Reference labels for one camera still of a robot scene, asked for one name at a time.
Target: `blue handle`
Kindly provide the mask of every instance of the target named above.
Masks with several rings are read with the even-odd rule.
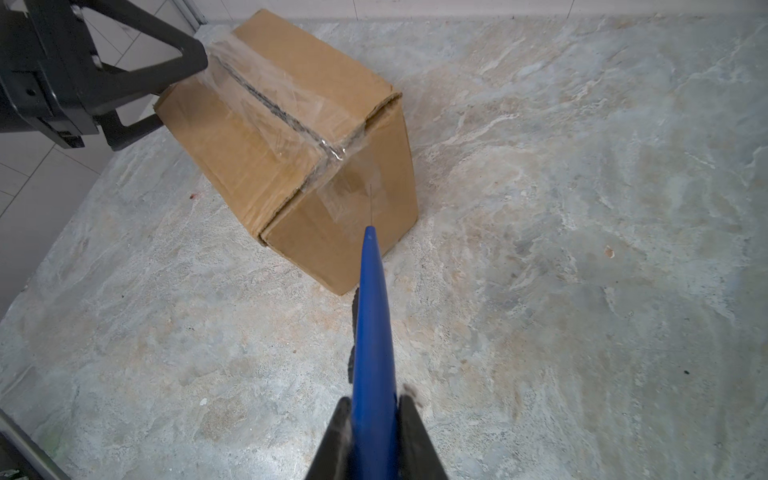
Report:
[[[389,303],[376,228],[366,227],[360,262],[352,388],[352,478],[397,479],[397,391]]]

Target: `white wall tile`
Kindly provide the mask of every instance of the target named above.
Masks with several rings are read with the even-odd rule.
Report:
[[[232,21],[222,0],[196,0],[194,4],[208,23]]]
[[[108,65],[114,65],[120,60],[122,53],[120,53],[104,36],[96,30],[96,28],[88,22],[85,22],[88,27],[88,31],[91,33],[94,45],[96,45],[96,51],[101,61]]]
[[[62,148],[56,145],[54,149],[100,174],[114,156],[114,152],[107,145],[101,127],[99,135],[83,135],[82,138],[85,143],[83,148]]]
[[[141,118],[147,117],[149,114],[142,114],[153,98],[153,95],[147,95],[146,97],[139,98],[138,100],[134,100],[131,103],[119,107],[118,117],[120,117],[120,121],[123,122],[123,125],[130,125],[136,123]]]
[[[125,52],[117,66],[124,70],[136,70],[180,56],[181,53],[176,48],[142,33]]]
[[[53,140],[38,131],[0,134],[0,164],[29,176],[51,148]]]
[[[187,35],[194,35],[192,26],[187,22],[186,19],[184,19],[184,16],[181,14],[181,12],[179,12],[179,9],[170,0],[167,0],[163,6],[160,7],[160,10],[157,11],[155,16],[163,22],[166,22],[169,25],[173,25]]]
[[[471,18],[493,15],[567,15],[572,0],[355,0],[369,18]]]
[[[52,150],[0,216],[0,317],[97,178],[94,171]]]
[[[194,0],[209,21],[227,20],[218,2],[234,20],[245,20],[259,8],[286,18],[355,18],[340,0]],[[768,13],[768,0],[354,0],[357,17],[471,18],[496,15]]]
[[[0,164],[0,192],[16,195],[28,178],[26,175]]]
[[[571,15],[768,13],[767,0],[576,0]]]
[[[13,200],[13,197],[8,194],[4,194],[0,192],[0,215],[5,212],[5,208],[11,204],[11,200]]]
[[[156,14],[157,11],[160,10],[160,7],[163,6],[164,1],[165,0],[129,0],[129,2],[132,4],[136,5],[142,10],[145,10],[146,12],[150,12],[152,15]]]
[[[83,8],[83,16],[120,53],[125,53],[133,43],[134,39],[112,18],[90,8]]]
[[[234,20],[247,20],[261,8],[284,18],[355,18],[353,0],[222,0]]]
[[[120,28],[125,30],[125,33],[127,33],[127,35],[131,37],[131,40],[136,40],[136,37],[139,36],[140,32],[137,29],[131,28],[128,25],[123,25],[120,22],[118,22],[118,25],[120,25]]]

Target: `cardboard edge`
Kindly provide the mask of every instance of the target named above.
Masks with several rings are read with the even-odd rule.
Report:
[[[397,100],[398,98],[401,98],[401,97],[402,97],[402,92],[394,91],[390,96],[388,96],[383,101],[381,101],[378,105],[376,105],[376,108],[374,108],[371,111],[371,113],[369,113],[368,116],[366,117],[366,121],[363,122],[356,130],[359,130],[360,128],[362,128],[362,132],[365,134],[365,129],[368,126],[368,122],[372,118],[374,118],[377,114],[379,114],[379,112],[381,112],[384,107],[386,107],[387,105],[391,104],[392,102],[394,102],[395,100]],[[349,143],[354,142],[354,140],[356,139],[357,135],[359,135],[359,132],[356,132],[356,133],[353,132],[353,134],[350,135],[351,138],[349,139]],[[268,246],[268,247],[272,248],[273,250],[275,250],[275,248],[272,247],[269,244],[269,242],[266,241],[266,238],[265,238],[267,235],[269,235],[269,230],[271,230],[271,227],[273,226],[273,223],[276,223],[278,217],[284,217],[285,215],[289,214],[290,211],[293,209],[293,205],[295,203],[297,203],[299,200],[301,200],[301,198],[306,196],[309,192],[314,191],[317,188],[323,186],[328,180],[330,180],[330,177],[332,177],[332,175],[329,175],[326,172],[323,175],[321,175],[320,178],[318,178],[317,181],[314,182],[314,184],[309,189],[304,190],[303,189],[304,185],[302,185],[301,187],[297,188],[293,192],[293,194],[288,196],[286,198],[286,201],[284,201],[283,204],[280,205],[280,208],[278,208],[275,211],[275,214],[270,218],[270,221],[266,222],[266,224],[264,225],[264,228],[262,228],[261,231],[258,232],[256,235],[253,235],[253,237],[256,238],[258,240],[258,242],[261,243],[262,245]]]
[[[173,93],[175,88],[176,88],[176,84],[172,84],[170,87],[163,90],[163,93],[160,95],[160,98],[158,98],[157,101],[154,102],[154,105],[152,107],[154,111],[157,111],[157,109],[163,105],[166,99],[170,97],[170,94]]]
[[[251,50],[255,51],[259,56],[263,56],[263,58],[272,63],[275,68],[278,68],[281,70],[288,78],[292,79],[292,82],[295,86],[299,86],[299,88],[305,88],[312,93],[316,94],[318,97],[322,98],[324,101],[329,101],[330,103],[336,104],[336,100],[332,100],[332,98],[325,97],[322,94],[318,93],[314,87],[310,86],[303,86],[301,87],[301,82],[298,82],[296,80],[296,77],[293,76],[293,73],[289,73],[287,70],[284,70],[282,66],[279,66],[275,60],[273,60],[271,57],[264,56],[265,54],[262,52],[262,48],[259,46],[259,43],[257,42],[255,45],[250,45],[243,37],[248,38],[249,35],[247,34],[248,31],[251,28],[254,28],[254,25],[257,22],[266,22],[266,25],[269,26],[280,26],[281,28],[288,29],[290,28],[293,30],[293,33],[290,34],[292,37],[292,41],[296,39],[311,39],[312,42],[315,42],[317,46],[322,46],[324,50],[335,52],[334,55],[339,56],[339,58],[345,58],[346,60],[349,60],[351,64],[355,65],[355,68],[359,67],[359,70],[366,71],[368,74],[372,75],[372,78],[375,78],[375,81],[373,84],[378,84],[381,82],[381,86],[383,90],[381,92],[376,93],[376,97],[379,97],[381,95],[384,95],[384,97],[379,101],[377,105],[375,105],[373,108],[370,109],[370,111],[366,114],[364,118],[355,116],[354,119],[359,118],[360,123],[365,123],[371,115],[375,114],[384,104],[389,103],[393,98],[396,98],[401,95],[401,92],[397,91],[395,87],[387,81],[384,77],[382,77],[379,73],[372,70],[368,65],[365,65],[362,61],[360,61],[357,58],[352,57],[351,55],[347,54],[346,52],[339,50],[338,48],[332,46],[328,42],[318,38],[316,35],[314,35],[312,32],[307,31],[305,28],[302,28],[301,26],[297,25],[295,22],[290,21],[289,19],[283,18],[280,15],[275,14],[268,8],[259,8],[256,10],[256,12],[248,18],[245,22],[238,25],[235,29],[233,29],[230,32],[230,35],[233,37],[239,39],[240,41],[243,41],[245,45],[250,48]],[[276,101],[274,101],[272,98],[270,98],[268,95],[264,94],[264,92],[260,92],[265,98],[268,98],[273,104],[278,105],[282,108]],[[300,122],[304,127],[307,127],[305,120],[302,118],[296,118],[298,122]],[[352,129],[352,131],[346,135],[346,137],[343,137],[341,139],[336,139],[336,141],[332,144],[328,142],[329,145],[332,145],[333,147],[343,146],[344,141],[349,139],[351,136],[354,135],[355,132],[357,132],[359,129],[359,125]],[[327,139],[324,137],[321,137],[325,142],[327,142]]]
[[[282,258],[284,258],[284,259],[288,260],[288,261],[289,261],[289,262],[290,262],[292,265],[295,265],[295,266],[297,266],[297,267],[299,268],[299,270],[301,270],[301,273],[303,273],[304,275],[308,275],[308,276],[309,276],[311,279],[315,280],[317,283],[319,283],[320,285],[324,286],[326,290],[328,290],[329,292],[333,293],[334,295],[338,295],[338,296],[346,295],[347,293],[351,292],[353,288],[355,288],[355,285],[357,285],[357,283],[356,283],[355,285],[352,285],[352,286],[349,288],[349,290],[347,290],[347,291],[340,291],[340,290],[335,290],[335,289],[331,288],[331,286],[330,286],[328,283],[326,283],[326,282],[325,282],[325,280],[323,280],[323,279],[321,279],[321,278],[319,278],[319,277],[317,277],[317,276],[314,276],[314,275],[312,275],[311,273],[307,273],[307,271],[306,271],[306,268],[305,268],[304,266],[302,266],[302,265],[301,265],[301,263],[299,263],[299,262],[296,262],[296,261],[295,261],[294,259],[292,259],[292,258],[288,258],[288,257],[286,257],[285,255],[283,255],[283,252],[281,252],[280,250],[278,250],[278,249],[277,249],[277,248],[276,248],[274,245],[272,245],[271,243],[266,243],[266,245],[267,245],[267,246],[270,248],[270,250],[272,250],[273,252],[276,252],[276,253],[277,253],[278,255],[280,255]]]

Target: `blue tool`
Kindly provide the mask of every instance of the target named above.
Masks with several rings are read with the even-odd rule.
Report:
[[[396,480],[397,391],[384,267],[376,228],[367,227],[360,260],[360,291],[352,390],[353,478]]]
[[[400,396],[376,228],[362,242],[360,288],[352,302],[353,396],[336,404],[306,480],[448,480],[413,398]]]

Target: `clear packing tape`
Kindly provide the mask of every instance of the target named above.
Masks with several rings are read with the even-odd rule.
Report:
[[[256,128],[278,159],[314,162],[301,190],[340,168],[365,145],[365,119],[301,88],[234,35],[209,46],[208,58],[208,68],[196,76],[200,83]]]

